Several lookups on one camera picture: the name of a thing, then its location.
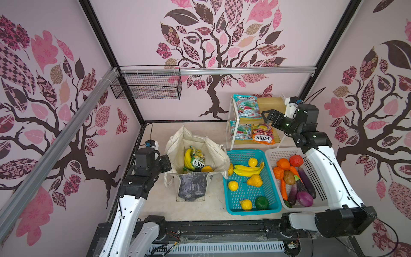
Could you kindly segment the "orange fruit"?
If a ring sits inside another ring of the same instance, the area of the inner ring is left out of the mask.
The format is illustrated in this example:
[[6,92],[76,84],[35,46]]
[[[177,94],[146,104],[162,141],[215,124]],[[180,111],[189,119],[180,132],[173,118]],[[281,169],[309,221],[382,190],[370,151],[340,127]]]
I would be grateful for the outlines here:
[[204,166],[204,167],[201,169],[201,171],[202,171],[202,172],[213,172],[213,169],[212,169],[211,166]]

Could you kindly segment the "green candy bag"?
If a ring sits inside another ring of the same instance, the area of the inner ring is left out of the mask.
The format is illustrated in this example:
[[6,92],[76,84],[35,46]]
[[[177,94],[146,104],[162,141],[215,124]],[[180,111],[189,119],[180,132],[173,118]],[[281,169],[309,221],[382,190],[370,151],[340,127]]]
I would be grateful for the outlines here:
[[191,150],[191,157],[204,158],[204,155],[200,149],[190,146],[190,150]]

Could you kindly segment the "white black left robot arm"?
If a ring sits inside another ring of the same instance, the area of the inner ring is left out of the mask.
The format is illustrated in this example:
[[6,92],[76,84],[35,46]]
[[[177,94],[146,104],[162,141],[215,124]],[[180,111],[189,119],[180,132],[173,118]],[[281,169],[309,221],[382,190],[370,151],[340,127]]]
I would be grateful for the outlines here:
[[143,257],[152,243],[165,234],[165,219],[152,215],[142,224],[135,238],[134,229],[139,215],[159,175],[171,170],[167,155],[161,155],[157,146],[145,147],[134,154],[131,174],[127,175],[119,191],[116,215],[101,257]]

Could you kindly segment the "orange tangerine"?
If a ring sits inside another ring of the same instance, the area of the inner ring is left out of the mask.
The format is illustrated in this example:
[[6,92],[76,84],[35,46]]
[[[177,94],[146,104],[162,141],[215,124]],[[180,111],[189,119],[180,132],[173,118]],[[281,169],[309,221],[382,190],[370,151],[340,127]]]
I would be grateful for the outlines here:
[[288,159],[281,158],[280,160],[277,161],[277,167],[283,170],[290,170],[291,164]]
[[284,178],[284,170],[280,167],[274,167],[273,172],[275,175],[275,178],[278,180],[282,180]]

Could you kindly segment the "teal striped candy bag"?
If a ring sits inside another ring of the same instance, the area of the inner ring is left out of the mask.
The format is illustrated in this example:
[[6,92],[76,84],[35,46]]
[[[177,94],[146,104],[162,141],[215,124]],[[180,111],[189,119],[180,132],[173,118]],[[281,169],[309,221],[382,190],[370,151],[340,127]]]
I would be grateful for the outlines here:
[[256,96],[234,94],[233,99],[235,106],[237,107],[239,118],[252,120],[262,118],[258,105],[258,98]]

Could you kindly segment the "yellow pear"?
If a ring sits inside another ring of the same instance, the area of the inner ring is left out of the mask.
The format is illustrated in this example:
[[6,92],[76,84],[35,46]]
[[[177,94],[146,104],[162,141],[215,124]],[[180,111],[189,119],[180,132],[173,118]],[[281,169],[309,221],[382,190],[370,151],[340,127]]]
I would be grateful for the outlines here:
[[263,180],[260,175],[252,175],[247,180],[246,184],[253,187],[261,187],[263,185]]

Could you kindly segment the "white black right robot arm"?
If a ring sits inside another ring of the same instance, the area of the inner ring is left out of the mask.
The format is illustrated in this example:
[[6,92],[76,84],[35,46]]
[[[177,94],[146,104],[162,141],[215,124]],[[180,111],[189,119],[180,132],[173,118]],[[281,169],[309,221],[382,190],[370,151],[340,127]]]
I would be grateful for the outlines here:
[[286,228],[319,232],[323,237],[362,234],[377,216],[366,206],[345,177],[329,137],[317,130],[319,110],[314,105],[299,104],[292,116],[275,109],[262,112],[264,122],[285,133],[314,167],[328,204],[312,211],[284,214]]

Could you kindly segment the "yellow green Fox's bag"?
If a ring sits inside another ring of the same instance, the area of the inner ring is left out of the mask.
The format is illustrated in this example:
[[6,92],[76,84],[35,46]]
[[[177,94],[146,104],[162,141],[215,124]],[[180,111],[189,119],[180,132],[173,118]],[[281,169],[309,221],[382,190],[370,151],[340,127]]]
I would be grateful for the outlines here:
[[201,171],[201,169],[205,166],[205,157],[192,157],[191,164],[195,168],[194,171]]

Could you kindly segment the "cream canvas grocery bag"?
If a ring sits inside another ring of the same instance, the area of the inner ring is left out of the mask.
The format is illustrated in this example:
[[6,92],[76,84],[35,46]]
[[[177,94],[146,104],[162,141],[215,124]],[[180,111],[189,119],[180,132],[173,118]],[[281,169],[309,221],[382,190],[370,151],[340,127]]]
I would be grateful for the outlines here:
[[204,201],[214,176],[229,177],[226,148],[184,126],[170,137],[165,153],[172,169],[165,173],[164,185],[174,186],[177,202]]

